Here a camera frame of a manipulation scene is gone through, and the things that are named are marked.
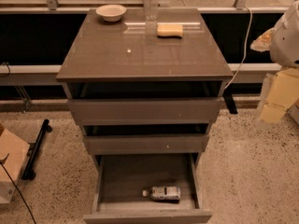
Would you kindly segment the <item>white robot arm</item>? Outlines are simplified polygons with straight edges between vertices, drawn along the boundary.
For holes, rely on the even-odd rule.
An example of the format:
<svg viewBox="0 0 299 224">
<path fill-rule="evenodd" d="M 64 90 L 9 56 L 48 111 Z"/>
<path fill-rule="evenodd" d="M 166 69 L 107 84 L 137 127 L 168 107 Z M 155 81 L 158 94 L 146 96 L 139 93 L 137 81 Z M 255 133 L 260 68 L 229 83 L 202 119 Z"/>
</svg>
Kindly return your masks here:
<svg viewBox="0 0 299 224">
<path fill-rule="evenodd" d="M 256 126 L 269 129 L 279 123 L 299 99 L 299 0 L 295 0 L 273 28 L 268 29 L 250 48 L 268 51 L 281 69 L 263 80 Z"/>
</svg>

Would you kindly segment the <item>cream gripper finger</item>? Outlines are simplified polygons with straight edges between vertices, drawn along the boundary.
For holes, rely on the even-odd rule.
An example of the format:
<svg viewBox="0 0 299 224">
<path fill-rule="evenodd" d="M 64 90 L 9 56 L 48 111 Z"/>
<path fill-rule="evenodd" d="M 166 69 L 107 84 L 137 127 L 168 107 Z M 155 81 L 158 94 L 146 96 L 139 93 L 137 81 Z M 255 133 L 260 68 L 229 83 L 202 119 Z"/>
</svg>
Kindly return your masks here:
<svg viewBox="0 0 299 224">
<path fill-rule="evenodd" d="M 268 29 L 258 38 L 256 38 L 250 45 L 250 48 L 254 51 L 265 52 L 270 50 L 271 38 L 273 28 Z"/>
<path fill-rule="evenodd" d="M 280 122 L 299 99 L 299 70 L 284 68 L 274 75 L 267 74 L 260 98 L 255 125 L 261 129 L 270 129 Z"/>
</svg>

